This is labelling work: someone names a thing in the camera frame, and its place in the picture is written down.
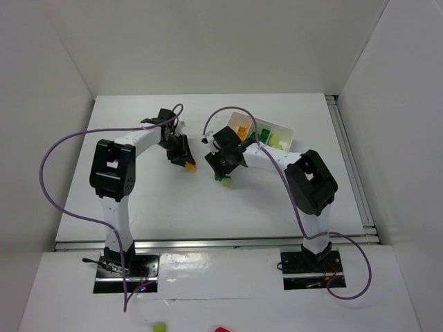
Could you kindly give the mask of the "pale yellow green lego stack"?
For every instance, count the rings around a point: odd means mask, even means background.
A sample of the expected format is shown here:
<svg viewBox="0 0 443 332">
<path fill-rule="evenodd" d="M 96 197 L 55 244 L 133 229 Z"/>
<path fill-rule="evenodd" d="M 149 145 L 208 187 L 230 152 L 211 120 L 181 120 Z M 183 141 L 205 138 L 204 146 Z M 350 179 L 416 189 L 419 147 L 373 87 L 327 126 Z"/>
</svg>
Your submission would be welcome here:
<svg viewBox="0 0 443 332">
<path fill-rule="evenodd" d="M 232 178 L 230 176 L 219 176 L 215 174 L 215 180 L 220 182 L 222 187 L 230 187 L 232 185 Z"/>
</svg>

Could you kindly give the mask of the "yellow orange lego piece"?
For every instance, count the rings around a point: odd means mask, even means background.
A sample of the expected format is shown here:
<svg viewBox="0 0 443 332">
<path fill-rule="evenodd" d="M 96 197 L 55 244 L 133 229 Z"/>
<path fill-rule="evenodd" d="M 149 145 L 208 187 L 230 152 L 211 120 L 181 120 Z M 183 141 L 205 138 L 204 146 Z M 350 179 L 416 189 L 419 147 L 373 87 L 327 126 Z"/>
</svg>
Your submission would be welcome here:
<svg viewBox="0 0 443 332">
<path fill-rule="evenodd" d="M 193 164 L 191 164 L 191 163 L 186 163 L 186 164 L 185 164 L 185 169 L 186 169 L 188 172 L 193 172 L 194 170 L 196 170 L 196 165 L 193 165 Z"/>
</svg>

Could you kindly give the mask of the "orange lego brick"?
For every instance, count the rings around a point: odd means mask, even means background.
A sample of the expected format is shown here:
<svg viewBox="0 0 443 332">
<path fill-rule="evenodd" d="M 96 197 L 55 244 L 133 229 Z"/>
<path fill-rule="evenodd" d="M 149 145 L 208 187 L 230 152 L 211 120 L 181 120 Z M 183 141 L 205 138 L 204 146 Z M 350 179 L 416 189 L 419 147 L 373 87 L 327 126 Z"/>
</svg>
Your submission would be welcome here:
<svg viewBox="0 0 443 332">
<path fill-rule="evenodd" d="M 237 130 L 237 136 L 241 141 L 247 139 L 247 134 L 249 132 L 250 127 L 239 126 Z"/>
</svg>

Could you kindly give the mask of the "green two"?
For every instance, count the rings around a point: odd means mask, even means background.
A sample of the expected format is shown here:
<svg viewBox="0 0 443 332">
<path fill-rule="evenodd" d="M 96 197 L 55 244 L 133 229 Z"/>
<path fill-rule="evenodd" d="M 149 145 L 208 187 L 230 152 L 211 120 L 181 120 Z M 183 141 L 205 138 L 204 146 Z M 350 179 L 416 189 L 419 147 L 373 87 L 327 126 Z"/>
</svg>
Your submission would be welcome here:
<svg viewBox="0 0 443 332">
<path fill-rule="evenodd" d="M 258 139 L 262 143 L 267 143 L 269 136 L 271 135 L 271 130 L 263 128 L 258 136 Z M 256 139 L 256 133 L 254 131 L 251 132 L 250 138 Z"/>
</svg>

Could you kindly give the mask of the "pale green lego brick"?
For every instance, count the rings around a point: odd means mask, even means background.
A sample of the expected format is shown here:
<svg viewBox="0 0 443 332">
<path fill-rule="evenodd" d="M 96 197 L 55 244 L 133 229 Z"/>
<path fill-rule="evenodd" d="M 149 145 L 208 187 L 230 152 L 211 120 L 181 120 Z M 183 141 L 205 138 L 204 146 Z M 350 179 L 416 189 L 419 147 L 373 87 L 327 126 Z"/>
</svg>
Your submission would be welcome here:
<svg viewBox="0 0 443 332">
<path fill-rule="evenodd" d="M 276 134 L 271 134 L 268 140 L 268 146 L 283 150 L 283 146 L 280 144 L 280 137 Z"/>
</svg>

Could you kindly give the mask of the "white divided plastic container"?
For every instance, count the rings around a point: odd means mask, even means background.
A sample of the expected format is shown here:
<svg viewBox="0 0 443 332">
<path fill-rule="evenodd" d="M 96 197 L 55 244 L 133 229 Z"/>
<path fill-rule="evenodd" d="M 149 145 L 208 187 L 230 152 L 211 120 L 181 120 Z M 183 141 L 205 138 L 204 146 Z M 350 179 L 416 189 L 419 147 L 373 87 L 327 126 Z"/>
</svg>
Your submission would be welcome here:
<svg viewBox="0 0 443 332">
<path fill-rule="evenodd" d="M 247 138 L 255 140 L 256 132 L 258 132 L 261 143 L 283 151 L 290 150 L 295 133 L 293 129 L 258 118 L 255 121 L 257 123 L 256 127 L 249 116 L 234 111 L 231 113 L 227 125 L 237 134 L 240 140 Z"/>
</svg>

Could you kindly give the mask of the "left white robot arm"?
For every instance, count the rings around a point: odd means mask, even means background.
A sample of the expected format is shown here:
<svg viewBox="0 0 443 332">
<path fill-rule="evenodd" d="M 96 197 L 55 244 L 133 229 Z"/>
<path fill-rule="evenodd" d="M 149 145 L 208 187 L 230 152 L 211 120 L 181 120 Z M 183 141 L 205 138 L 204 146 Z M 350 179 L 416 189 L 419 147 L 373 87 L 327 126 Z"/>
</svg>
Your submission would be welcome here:
<svg viewBox="0 0 443 332">
<path fill-rule="evenodd" d="M 187 136 L 179 122 L 181 104 L 172 110 L 160 109 L 155 118 L 144 119 L 139 130 L 130 131 L 116 140 L 99 140 L 93 156 L 89 183 L 99 197 L 107 231 L 105 262 L 131 271 L 138 259 L 129 226 L 129 195 L 136 184 L 136 159 L 147 149 L 158 145 L 166 150 L 167 159 L 189 172 L 196 168 Z"/>
</svg>

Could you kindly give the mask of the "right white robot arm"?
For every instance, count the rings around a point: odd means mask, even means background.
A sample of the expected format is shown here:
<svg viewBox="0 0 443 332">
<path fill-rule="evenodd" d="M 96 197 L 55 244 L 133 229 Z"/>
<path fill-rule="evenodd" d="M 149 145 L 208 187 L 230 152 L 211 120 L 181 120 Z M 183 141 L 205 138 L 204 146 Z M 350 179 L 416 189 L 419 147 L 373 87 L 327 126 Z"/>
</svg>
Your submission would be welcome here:
<svg viewBox="0 0 443 332">
<path fill-rule="evenodd" d="M 228 126 L 201 139 L 210 148 L 205 156 L 217 180 L 239 166 L 277 174 L 284 184 L 302 232 L 302 258 L 309 267 L 322 263 L 332 248 L 329 215 L 338 184 L 320 155 L 267 147 L 252 138 L 241 140 Z"/>
</svg>

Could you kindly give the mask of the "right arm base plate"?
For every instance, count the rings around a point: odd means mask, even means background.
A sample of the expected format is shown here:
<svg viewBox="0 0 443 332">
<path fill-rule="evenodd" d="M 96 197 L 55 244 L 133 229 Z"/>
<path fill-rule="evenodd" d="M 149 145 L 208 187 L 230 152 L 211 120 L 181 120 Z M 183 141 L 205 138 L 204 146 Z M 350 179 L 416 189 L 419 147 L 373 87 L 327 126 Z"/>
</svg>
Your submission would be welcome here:
<svg viewBox="0 0 443 332">
<path fill-rule="evenodd" d="M 281 252 L 277 269 L 282 272 L 285 291 L 327 288 L 345 288 L 346 281 L 339 251 L 331 251 L 317 266 L 309 267 L 302 253 Z"/>
</svg>

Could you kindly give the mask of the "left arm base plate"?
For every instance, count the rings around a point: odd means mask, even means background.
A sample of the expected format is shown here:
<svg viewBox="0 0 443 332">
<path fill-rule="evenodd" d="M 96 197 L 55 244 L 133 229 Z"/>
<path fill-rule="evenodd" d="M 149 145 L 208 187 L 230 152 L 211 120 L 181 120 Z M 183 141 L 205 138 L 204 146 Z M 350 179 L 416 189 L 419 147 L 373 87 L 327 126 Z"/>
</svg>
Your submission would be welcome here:
<svg viewBox="0 0 443 332">
<path fill-rule="evenodd" d="M 83 258 L 83 263 L 96 266 L 94 294 L 123 293 L 122 268 L 106 262 L 104 255 L 98 259 Z M 158 289 L 159 255 L 137 255 L 130 268 L 125 269 L 127 292 L 156 293 Z"/>
</svg>

